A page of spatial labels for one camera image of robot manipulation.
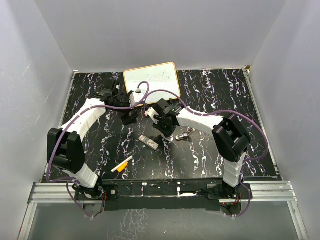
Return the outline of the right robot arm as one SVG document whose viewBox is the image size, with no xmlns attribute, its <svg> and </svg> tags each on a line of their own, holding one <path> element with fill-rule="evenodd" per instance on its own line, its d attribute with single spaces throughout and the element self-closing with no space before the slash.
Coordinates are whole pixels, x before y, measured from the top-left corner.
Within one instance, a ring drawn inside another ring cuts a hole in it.
<svg viewBox="0 0 320 240">
<path fill-rule="evenodd" d="M 224 161 L 222 181 L 214 188 L 213 193 L 230 199 L 240 195 L 242 171 L 251 137 L 235 114 L 208 115 L 181 103 L 170 104 L 161 99 L 149 108 L 145 115 L 152 119 L 153 127 L 165 138 L 171 137 L 178 126 L 192 128 L 212 136 Z"/>
</svg>

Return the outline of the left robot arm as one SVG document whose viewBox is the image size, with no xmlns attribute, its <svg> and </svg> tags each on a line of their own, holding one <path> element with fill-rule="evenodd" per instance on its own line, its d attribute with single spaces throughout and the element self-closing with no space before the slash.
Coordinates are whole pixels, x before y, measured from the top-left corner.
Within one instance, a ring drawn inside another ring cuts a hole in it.
<svg viewBox="0 0 320 240">
<path fill-rule="evenodd" d="M 86 164 L 83 140 L 91 127 L 107 110 L 122 114 L 123 125 L 132 124 L 137 117 L 134 108 L 143 99 L 141 89 L 128 93 L 120 92 L 121 84 L 109 80 L 92 91 L 80 110 L 60 128 L 52 128 L 47 134 L 46 181 L 51 179 L 51 169 L 56 168 L 67 174 L 63 180 L 70 180 L 86 188 L 86 194 L 93 200 L 103 195 L 99 177 Z"/>
</svg>

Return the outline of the white staple box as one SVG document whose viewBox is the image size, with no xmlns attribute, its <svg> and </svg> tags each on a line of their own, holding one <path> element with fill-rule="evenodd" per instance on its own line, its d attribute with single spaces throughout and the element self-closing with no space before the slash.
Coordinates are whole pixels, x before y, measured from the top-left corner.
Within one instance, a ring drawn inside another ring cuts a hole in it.
<svg viewBox="0 0 320 240">
<path fill-rule="evenodd" d="M 150 138 L 141 135 L 139 137 L 139 141 L 144 143 L 146 146 L 150 147 L 152 150 L 156 151 L 159 147 L 159 144 L 156 143 L 155 141 L 151 140 Z"/>
</svg>

